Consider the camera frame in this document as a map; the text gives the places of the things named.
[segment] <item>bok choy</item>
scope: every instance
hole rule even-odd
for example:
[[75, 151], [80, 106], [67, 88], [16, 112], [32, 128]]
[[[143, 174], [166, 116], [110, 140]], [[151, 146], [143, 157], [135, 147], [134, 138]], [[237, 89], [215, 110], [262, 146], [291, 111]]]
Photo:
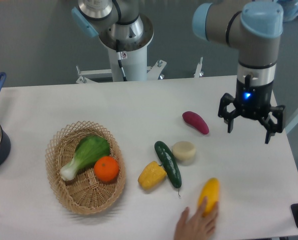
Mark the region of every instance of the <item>bok choy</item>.
[[91, 167], [100, 158], [110, 155], [110, 145], [108, 141], [96, 135], [84, 137], [75, 148], [72, 160], [60, 170], [60, 176], [64, 181], [75, 178], [78, 171]]

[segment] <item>white tabletop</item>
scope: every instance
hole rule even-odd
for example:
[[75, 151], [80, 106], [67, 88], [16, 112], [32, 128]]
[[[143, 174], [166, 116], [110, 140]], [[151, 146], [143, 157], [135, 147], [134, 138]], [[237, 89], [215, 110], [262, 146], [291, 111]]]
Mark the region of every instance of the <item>white tabletop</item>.
[[[213, 239], [298, 235], [290, 209], [298, 203], [298, 172], [287, 136], [278, 133], [267, 145], [264, 127], [242, 117], [227, 133], [218, 107], [223, 94], [234, 95], [235, 88], [235, 76], [222, 76], [2, 89], [0, 124], [12, 149], [0, 166], [0, 240], [171, 240], [181, 212], [189, 206], [193, 214], [211, 177], [221, 183]], [[182, 119], [186, 111], [200, 114], [210, 133], [201, 135], [187, 126]], [[77, 121], [111, 131], [127, 172], [118, 201], [87, 217], [62, 207], [45, 167], [54, 134]], [[150, 193], [137, 182], [148, 163], [159, 161], [156, 141], [170, 148], [178, 141], [196, 145], [195, 161], [179, 165], [181, 198], [167, 178]]]

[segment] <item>orange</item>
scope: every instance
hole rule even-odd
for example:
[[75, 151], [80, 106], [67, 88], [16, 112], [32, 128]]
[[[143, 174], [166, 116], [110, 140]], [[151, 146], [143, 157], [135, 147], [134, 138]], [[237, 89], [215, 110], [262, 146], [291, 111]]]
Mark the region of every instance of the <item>orange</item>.
[[95, 163], [93, 171], [99, 180], [109, 182], [118, 175], [119, 164], [112, 156], [103, 156]]

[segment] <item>wicker basket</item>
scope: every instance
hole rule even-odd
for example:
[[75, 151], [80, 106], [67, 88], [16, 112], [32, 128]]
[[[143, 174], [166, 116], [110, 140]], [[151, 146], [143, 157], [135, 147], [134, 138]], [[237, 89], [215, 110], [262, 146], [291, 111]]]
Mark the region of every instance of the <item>wicker basket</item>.
[[[105, 138], [110, 144], [110, 155], [119, 163], [119, 175], [111, 182], [101, 182], [93, 167], [80, 170], [71, 181], [63, 181], [60, 169], [75, 153], [80, 140], [88, 135]], [[103, 126], [93, 122], [77, 122], [58, 131], [46, 150], [46, 170], [51, 188], [58, 201], [68, 210], [82, 215], [99, 213], [110, 207], [122, 193], [126, 170], [120, 148], [113, 135]]]

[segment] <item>purple sweet potato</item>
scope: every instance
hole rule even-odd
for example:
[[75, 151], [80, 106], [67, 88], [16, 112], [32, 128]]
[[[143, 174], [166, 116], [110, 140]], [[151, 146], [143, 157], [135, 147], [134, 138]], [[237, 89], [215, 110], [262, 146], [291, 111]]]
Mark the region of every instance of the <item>purple sweet potato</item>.
[[205, 120], [193, 111], [186, 111], [182, 114], [183, 120], [190, 126], [197, 129], [202, 134], [206, 135], [209, 133], [209, 128]]

